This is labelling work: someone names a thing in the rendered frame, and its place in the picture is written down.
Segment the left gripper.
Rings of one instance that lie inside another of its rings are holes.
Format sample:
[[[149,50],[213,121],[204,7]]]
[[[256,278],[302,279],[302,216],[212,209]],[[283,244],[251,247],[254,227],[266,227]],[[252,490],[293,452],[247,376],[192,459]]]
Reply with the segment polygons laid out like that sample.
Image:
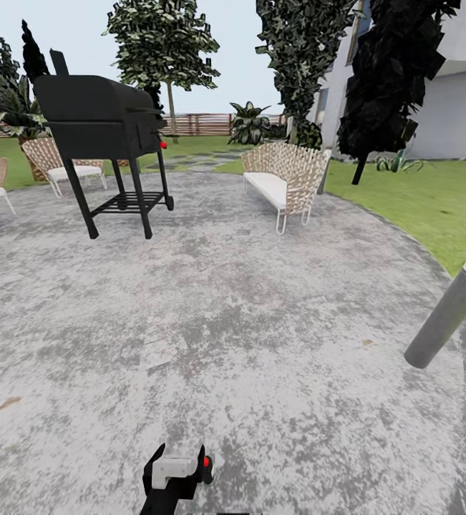
[[[166,445],[162,444],[153,454],[153,457],[145,466],[143,474],[143,486],[145,487],[146,501],[141,514],[152,512],[155,515],[173,515],[179,499],[192,500],[195,495],[195,487],[202,482],[203,466],[205,460],[205,447],[202,445],[198,456],[198,467],[193,475],[185,478],[172,477],[165,489],[152,489],[153,463],[162,457]]]

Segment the pesticide atomizer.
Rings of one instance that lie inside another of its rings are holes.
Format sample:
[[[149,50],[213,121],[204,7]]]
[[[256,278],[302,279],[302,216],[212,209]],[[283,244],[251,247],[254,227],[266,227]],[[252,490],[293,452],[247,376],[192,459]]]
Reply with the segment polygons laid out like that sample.
[[[214,479],[213,474],[213,463],[209,457],[205,457],[204,466],[203,466],[203,477],[202,482],[205,485],[211,485]]]

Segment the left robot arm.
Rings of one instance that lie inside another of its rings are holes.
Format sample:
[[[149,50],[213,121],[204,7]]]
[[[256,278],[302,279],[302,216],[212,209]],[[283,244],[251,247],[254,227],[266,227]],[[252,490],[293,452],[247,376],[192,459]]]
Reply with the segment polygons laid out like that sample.
[[[146,501],[142,515],[173,515],[179,499],[192,500],[202,482],[205,447],[199,456],[162,456],[162,444],[145,466],[143,486]]]

